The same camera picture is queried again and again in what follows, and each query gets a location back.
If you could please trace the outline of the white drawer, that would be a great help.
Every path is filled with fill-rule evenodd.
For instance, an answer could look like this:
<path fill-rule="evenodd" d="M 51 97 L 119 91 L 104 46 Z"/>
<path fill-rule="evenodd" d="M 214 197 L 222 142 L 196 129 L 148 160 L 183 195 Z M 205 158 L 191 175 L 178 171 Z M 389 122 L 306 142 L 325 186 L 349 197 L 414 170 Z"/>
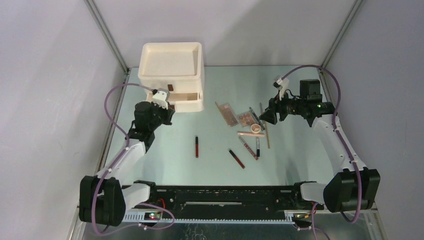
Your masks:
<path fill-rule="evenodd" d="M 175 113 L 194 113 L 205 109 L 204 99 L 198 92 L 190 93 L 169 93 L 167 98 L 169 109 Z"/>

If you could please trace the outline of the red lip gloss black cap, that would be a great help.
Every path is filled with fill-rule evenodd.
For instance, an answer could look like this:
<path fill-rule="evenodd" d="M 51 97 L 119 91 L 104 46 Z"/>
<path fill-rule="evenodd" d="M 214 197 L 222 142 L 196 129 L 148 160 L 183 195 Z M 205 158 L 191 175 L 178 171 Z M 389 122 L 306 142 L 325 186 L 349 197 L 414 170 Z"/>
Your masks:
<path fill-rule="evenodd" d="M 195 157 L 199 158 L 199 137 L 195 136 Z"/>

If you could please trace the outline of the white drawer organizer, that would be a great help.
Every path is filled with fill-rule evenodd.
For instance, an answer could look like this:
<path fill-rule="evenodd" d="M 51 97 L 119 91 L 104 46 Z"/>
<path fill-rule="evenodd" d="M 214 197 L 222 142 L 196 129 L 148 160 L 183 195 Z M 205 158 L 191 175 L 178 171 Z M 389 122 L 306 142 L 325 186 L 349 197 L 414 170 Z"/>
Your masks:
<path fill-rule="evenodd" d="M 142 48 L 138 78 L 143 86 L 169 93 L 205 91 L 203 48 L 199 42 L 151 42 Z"/>

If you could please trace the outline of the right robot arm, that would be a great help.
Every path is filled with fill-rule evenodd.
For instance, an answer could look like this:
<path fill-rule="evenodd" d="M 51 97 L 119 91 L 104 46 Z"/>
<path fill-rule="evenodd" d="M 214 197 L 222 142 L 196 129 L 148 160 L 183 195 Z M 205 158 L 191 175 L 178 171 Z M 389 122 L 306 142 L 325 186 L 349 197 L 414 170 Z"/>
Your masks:
<path fill-rule="evenodd" d="M 327 184 L 301 182 L 291 194 L 291 204 L 304 209 L 310 202 L 326 205 L 332 213 L 368 210 L 375 202 L 380 174 L 359 158 L 345 138 L 340 119 L 331 102 L 324 102 L 318 79 L 301 80 L 299 95 L 289 90 L 289 79 L 278 77 L 273 86 L 278 93 L 268 102 L 259 119 L 276 125 L 289 115 L 301 116 L 319 137 L 334 173 Z"/>

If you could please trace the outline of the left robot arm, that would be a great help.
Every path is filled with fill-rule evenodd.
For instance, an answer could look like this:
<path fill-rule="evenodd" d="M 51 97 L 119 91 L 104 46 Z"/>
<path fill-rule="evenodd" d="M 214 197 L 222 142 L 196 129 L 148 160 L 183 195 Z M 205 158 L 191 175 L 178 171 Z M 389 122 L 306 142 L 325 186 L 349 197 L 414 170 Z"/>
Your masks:
<path fill-rule="evenodd" d="M 139 203 L 153 208 L 158 202 L 158 194 L 147 183 L 122 188 L 122 181 L 152 146 L 154 131 L 161 125 L 172 125 L 175 110 L 162 100 L 142 101 L 134 107 L 134 120 L 115 159 L 80 182 L 78 216 L 82 222 L 116 227 Z"/>

